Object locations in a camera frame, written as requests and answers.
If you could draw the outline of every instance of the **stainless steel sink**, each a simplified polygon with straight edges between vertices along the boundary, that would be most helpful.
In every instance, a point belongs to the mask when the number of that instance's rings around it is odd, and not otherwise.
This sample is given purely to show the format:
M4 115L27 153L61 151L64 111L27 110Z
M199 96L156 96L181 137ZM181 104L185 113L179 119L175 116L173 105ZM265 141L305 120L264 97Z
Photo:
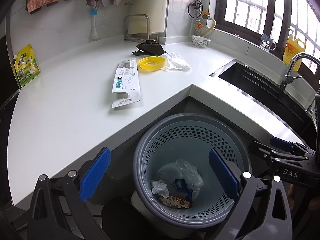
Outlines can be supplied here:
M233 60L210 76L221 78L251 96L291 128L311 149L316 148L316 129L305 110L272 81L245 64Z

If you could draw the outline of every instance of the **perforated basket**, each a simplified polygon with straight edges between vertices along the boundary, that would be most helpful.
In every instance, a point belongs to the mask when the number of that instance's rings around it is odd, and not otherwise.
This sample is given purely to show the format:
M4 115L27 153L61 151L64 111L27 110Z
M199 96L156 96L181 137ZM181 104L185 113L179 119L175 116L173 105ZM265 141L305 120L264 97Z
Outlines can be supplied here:
M215 148L241 171L250 171L249 155L240 138L222 122L199 114L176 114L151 127L141 138L133 162L133 174L139 197L156 216L170 224L187 228L205 228L224 220L234 201L224 193L208 162ZM184 159L196 165L204 186L189 209L164 206L151 192L150 181L168 163Z

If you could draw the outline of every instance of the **cooking oil bottle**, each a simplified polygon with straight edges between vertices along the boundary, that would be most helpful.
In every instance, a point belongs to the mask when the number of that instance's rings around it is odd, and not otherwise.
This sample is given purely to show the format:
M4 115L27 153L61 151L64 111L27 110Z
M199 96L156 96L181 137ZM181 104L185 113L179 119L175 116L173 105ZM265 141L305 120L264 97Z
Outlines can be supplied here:
M290 33L290 35L289 35L287 46L285 48L285 51L284 51L284 54L282 57L282 61L287 65L289 65L289 63L294 55L296 55L299 52L304 52L306 50L306 44L300 39L294 40L293 39L293 32L294 31L292 29L290 29L290 32L291 31L292 31L292 33ZM302 59L298 60L297 63L294 64L293 71L297 72L299 70L301 61L302 61Z

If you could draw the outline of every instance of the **screw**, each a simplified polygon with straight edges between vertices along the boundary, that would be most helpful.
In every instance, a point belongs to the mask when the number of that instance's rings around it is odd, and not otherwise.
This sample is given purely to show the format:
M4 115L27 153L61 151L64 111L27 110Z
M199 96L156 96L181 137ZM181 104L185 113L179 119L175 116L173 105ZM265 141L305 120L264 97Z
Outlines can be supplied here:
M274 181L279 182L281 179L278 175L273 176Z
M44 181L44 180L45 180L45 175L44 174L40 175L39 176L39 181Z
M69 173L68 173L68 176L70 177L70 178L73 178L73 177L75 177L77 175L77 172L76 171L69 171Z
M251 173L248 171L245 171L244 173L242 173L242 175L247 179L251 178Z

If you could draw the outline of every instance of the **bowl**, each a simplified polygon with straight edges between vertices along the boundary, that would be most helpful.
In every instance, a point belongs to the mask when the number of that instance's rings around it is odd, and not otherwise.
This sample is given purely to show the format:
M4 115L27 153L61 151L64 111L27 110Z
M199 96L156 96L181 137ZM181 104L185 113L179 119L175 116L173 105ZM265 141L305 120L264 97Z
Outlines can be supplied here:
M193 44L199 48L206 48L209 45L210 41L211 40L208 38L192 35Z

